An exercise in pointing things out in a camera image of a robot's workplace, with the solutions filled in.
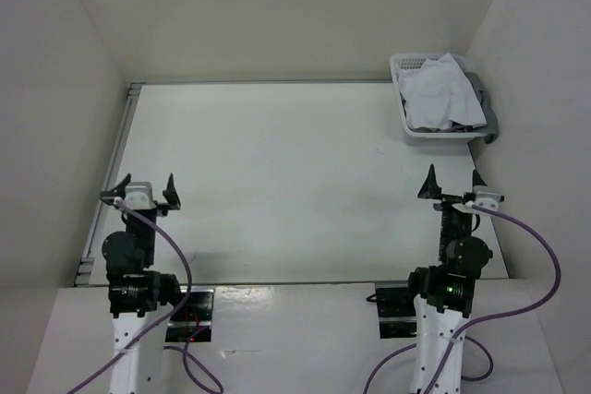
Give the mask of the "white skirt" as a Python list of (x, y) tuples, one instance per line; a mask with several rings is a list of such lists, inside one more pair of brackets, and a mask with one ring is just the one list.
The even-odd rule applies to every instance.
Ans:
[(417, 68), (396, 63), (394, 77), (409, 129), (448, 132), (487, 124), (474, 87), (452, 54), (427, 58)]

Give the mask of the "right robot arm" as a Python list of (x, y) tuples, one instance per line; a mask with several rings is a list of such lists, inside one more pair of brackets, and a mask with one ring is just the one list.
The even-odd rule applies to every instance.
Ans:
[(412, 393), (458, 393), (461, 390), (465, 334), (459, 328), (472, 314), (476, 281), (492, 259), (488, 245), (473, 235), (480, 217), (455, 207), (473, 193), (442, 192), (434, 166), (417, 196), (435, 202), (440, 213), (439, 263), (418, 267), (408, 278), (404, 302), (416, 313), (416, 360)]

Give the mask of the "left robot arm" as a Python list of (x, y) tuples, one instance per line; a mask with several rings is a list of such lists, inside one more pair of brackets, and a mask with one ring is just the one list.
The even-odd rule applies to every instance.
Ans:
[(163, 202), (153, 198), (151, 183), (134, 182), (127, 175), (118, 185), (100, 194), (102, 203), (123, 203), (148, 221), (122, 214), (123, 231), (110, 233), (102, 254), (108, 280), (108, 298), (114, 328), (111, 393), (155, 393), (160, 379), (166, 322), (181, 314), (184, 297), (173, 274), (152, 270), (159, 217), (180, 209), (170, 176)]

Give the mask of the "grey skirt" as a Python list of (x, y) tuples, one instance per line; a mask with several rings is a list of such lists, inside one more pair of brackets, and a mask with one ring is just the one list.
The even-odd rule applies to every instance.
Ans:
[(479, 133), (482, 134), (482, 138), (485, 144), (492, 144), (498, 139), (500, 128), (498, 116), (492, 108), (490, 94), (488, 93), (487, 88), (485, 87), (484, 83), (481, 81), (481, 79), (476, 73), (464, 72), (464, 75), (467, 77), (468, 81), (472, 86), (476, 98), (481, 106), (486, 123), (484, 125), (478, 126), (461, 125), (458, 123), (454, 123), (452, 125), (451, 131), (453, 133)]

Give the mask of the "white laundry basket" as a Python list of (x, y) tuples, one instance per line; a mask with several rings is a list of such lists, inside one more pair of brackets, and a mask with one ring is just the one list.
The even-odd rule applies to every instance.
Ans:
[(443, 52), (436, 53), (406, 53), (395, 54), (390, 58), (390, 69), (392, 74), (392, 84), (394, 88), (394, 98), (398, 105), (401, 117), (403, 131), (405, 132), (408, 143), (417, 143), (418, 141), (444, 140), (448, 143), (468, 143), (477, 138), (488, 137), (486, 127), (481, 126), (475, 129), (453, 130), (453, 131), (431, 131), (415, 130), (406, 122), (407, 112), (405, 109), (405, 96), (400, 92), (399, 76), (404, 70), (416, 71), (421, 68), (427, 60), (437, 60), (444, 56)]

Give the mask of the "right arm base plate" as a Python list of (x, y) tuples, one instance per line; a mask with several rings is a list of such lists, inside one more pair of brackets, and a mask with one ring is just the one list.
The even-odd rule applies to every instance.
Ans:
[(411, 339), (416, 336), (416, 310), (403, 282), (377, 283), (366, 301), (376, 307), (382, 340)]

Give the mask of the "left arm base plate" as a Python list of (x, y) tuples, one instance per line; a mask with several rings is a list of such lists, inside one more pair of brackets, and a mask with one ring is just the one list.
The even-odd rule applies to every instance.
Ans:
[(192, 289), (188, 301), (168, 321), (166, 343), (210, 342), (215, 290)]

